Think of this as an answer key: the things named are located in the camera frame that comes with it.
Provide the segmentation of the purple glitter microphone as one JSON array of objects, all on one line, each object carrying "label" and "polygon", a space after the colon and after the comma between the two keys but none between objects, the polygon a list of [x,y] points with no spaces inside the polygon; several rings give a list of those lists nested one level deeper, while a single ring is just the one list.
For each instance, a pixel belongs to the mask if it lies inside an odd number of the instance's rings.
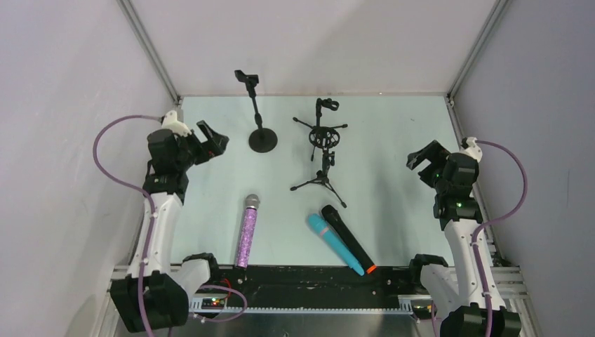
[{"label": "purple glitter microphone", "polygon": [[244,210],[239,232],[238,246],[234,265],[246,269],[253,244],[253,235],[258,217],[260,198],[256,194],[249,194],[244,201]]}]

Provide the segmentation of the tripod shock mount stand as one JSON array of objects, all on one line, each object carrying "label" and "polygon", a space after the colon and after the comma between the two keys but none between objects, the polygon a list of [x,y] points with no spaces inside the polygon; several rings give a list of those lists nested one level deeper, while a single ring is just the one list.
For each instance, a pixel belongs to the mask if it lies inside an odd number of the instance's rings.
[{"label": "tripod shock mount stand", "polygon": [[330,168],[335,165],[335,152],[332,149],[339,144],[340,134],[336,131],[336,127],[315,126],[309,133],[309,142],[314,149],[322,150],[321,170],[316,172],[315,178],[290,187],[290,191],[296,191],[309,184],[320,185],[330,190],[338,198],[341,206],[346,209],[347,204],[334,189],[328,177]]}]

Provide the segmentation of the black microphone orange end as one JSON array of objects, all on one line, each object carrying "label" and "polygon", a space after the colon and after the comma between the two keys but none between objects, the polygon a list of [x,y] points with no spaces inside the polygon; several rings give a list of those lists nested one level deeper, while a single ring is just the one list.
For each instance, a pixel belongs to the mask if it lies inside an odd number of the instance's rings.
[{"label": "black microphone orange end", "polygon": [[374,264],[365,249],[346,226],[338,210],[328,204],[321,209],[321,214],[353,256],[358,260],[365,273],[369,275],[374,272],[377,268],[376,264]]}]

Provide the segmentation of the blue microphone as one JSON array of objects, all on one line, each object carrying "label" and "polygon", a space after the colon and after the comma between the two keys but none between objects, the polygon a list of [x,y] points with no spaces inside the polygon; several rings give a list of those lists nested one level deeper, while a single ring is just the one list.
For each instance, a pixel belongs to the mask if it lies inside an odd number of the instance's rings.
[{"label": "blue microphone", "polygon": [[357,275],[364,276],[364,270],[357,258],[320,215],[308,215],[307,222],[310,228],[329,245],[348,267],[355,271]]}]

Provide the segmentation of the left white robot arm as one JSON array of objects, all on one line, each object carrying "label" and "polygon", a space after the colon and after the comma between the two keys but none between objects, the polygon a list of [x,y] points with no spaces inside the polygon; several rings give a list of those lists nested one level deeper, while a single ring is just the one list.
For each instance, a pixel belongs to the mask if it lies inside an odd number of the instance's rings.
[{"label": "left white robot arm", "polygon": [[181,122],[167,122],[147,136],[150,160],[141,192],[145,198],[141,236],[126,276],[112,282],[110,296],[131,333],[183,326],[194,293],[217,265],[211,253],[187,256],[171,271],[175,225],[184,206],[188,170],[222,155],[229,138],[204,120],[205,141]]}]

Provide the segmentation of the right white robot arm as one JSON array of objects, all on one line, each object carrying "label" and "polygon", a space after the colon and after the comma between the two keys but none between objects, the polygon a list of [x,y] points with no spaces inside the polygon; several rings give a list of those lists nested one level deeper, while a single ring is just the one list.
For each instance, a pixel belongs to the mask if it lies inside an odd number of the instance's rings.
[{"label": "right white robot arm", "polygon": [[410,262],[432,297],[435,336],[519,336],[522,330],[519,314],[507,309],[497,289],[490,255],[482,249],[488,223],[472,195],[482,155],[479,141],[469,137],[457,152],[433,140],[407,156],[410,170],[429,162],[418,175],[436,193],[434,217],[454,260],[452,270],[440,256],[418,254]]}]

